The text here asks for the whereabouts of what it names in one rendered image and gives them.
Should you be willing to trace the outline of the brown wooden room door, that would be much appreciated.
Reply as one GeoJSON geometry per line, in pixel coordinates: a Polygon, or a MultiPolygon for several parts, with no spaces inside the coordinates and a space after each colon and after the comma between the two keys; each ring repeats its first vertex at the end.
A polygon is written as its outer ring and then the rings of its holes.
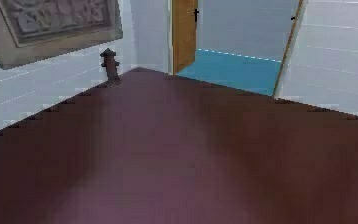
{"type": "Polygon", "coordinates": [[[279,70],[279,73],[277,75],[275,86],[274,86],[274,89],[273,89],[273,94],[272,94],[273,98],[277,98],[278,95],[279,95],[280,83],[281,83],[282,75],[284,74],[284,72],[287,69],[289,59],[290,59],[291,54],[292,54],[292,48],[293,48],[294,43],[295,43],[295,38],[297,37],[297,34],[298,34],[298,30],[299,30],[299,26],[300,26],[300,19],[303,16],[304,3],[305,3],[305,0],[298,0],[297,1],[297,7],[296,7],[294,13],[292,14],[292,16],[295,16],[296,19],[291,20],[291,18],[290,18],[290,20],[292,21],[291,29],[290,29],[290,33],[288,35],[286,46],[284,48],[283,57],[282,57],[282,60],[281,60],[281,65],[280,65],[280,70],[279,70]]]}
{"type": "Polygon", "coordinates": [[[198,0],[172,0],[173,74],[195,61],[198,0]]]}

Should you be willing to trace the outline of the grey framed wall picture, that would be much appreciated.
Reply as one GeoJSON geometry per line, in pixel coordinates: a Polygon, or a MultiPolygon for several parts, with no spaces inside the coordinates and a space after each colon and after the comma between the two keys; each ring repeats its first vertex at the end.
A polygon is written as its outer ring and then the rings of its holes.
{"type": "Polygon", "coordinates": [[[118,0],[0,0],[0,68],[123,37],[118,0]]]}

